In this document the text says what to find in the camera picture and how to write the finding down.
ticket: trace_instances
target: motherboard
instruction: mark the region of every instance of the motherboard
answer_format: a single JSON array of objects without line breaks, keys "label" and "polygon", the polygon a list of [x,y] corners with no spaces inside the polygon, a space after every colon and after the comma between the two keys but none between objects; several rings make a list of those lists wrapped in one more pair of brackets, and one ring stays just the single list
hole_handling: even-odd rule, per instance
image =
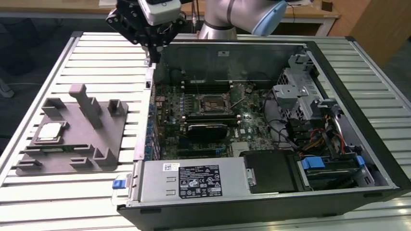
[{"label": "motherboard", "polygon": [[262,94],[252,83],[156,86],[160,159],[238,157],[274,149],[262,114]]}]

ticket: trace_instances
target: aluminum profile table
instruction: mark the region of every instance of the aluminum profile table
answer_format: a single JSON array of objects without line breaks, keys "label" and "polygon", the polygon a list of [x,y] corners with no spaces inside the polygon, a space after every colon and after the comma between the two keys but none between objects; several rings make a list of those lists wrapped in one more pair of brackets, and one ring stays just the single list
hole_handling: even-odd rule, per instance
[{"label": "aluminum profile table", "polygon": [[[179,35],[179,39],[195,38]],[[314,40],[346,87],[372,123],[408,177],[411,177],[411,104],[355,41],[346,38],[274,36],[239,39]],[[0,229],[1,230],[136,230],[116,212],[124,204],[127,190],[112,200],[112,180],[132,170],[134,146],[144,84],[146,54],[118,33],[75,33],[0,157]],[[331,94],[324,79],[323,87]],[[63,101],[72,83],[86,83],[87,93],[98,100],[120,99],[130,112],[122,141],[120,165],[114,172],[19,177],[20,151],[30,144],[47,97]],[[363,206],[343,216],[306,218],[190,230],[408,230],[411,229],[411,195]]]}]

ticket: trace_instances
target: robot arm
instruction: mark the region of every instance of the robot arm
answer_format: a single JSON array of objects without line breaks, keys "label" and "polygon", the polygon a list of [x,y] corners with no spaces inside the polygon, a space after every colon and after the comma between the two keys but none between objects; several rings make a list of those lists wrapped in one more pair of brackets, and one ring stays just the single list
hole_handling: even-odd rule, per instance
[{"label": "robot arm", "polygon": [[[134,44],[142,44],[151,63],[187,23],[182,3],[192,0],[118,0],[107,17],[110,26]],[[284,0],[207,0],[202,39],[236,39],[235,27],[254,35],[270,35],[286,13]]]}]

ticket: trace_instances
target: power supply label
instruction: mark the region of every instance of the power supply label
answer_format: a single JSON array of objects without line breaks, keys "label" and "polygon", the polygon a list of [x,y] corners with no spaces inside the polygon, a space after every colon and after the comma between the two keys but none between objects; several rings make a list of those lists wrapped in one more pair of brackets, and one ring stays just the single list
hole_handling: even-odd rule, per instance
[{"label": "power supply label", "polygon": [[218,165],[179,167],[179,180],[182,199],[223,196]]}]

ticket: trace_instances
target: blue tab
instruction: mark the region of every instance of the blue tab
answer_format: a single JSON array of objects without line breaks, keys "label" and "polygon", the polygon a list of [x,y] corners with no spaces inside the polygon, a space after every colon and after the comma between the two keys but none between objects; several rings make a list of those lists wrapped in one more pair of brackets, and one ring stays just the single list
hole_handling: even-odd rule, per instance
[{"label": "blue tab", "polygon": [[360,166],[360,167],[364,167],[364,166],[366,166],[366,161],[364,161],[364,159],[362,158],[362,156],[358,155],[355,158],[356,158],[356,160],[358,160],[359,166]]},{"label": "blue tab", "polygon": [[310,165],[310,168],[323,168],[326,167],[324,163],[323,163],[323,159],[318,156],[315,157],[306,157],[307,162],[308,162],[308,165]]},{"label": "blue tab", "polygon": [[126,180],[114,180],[114,189],[126,189]]},{"label": "blue tab", "polygon": [[304,170],[310,168],[307,159],[302,160],[302,165],[303,165],[303,169],[304,169]]}]

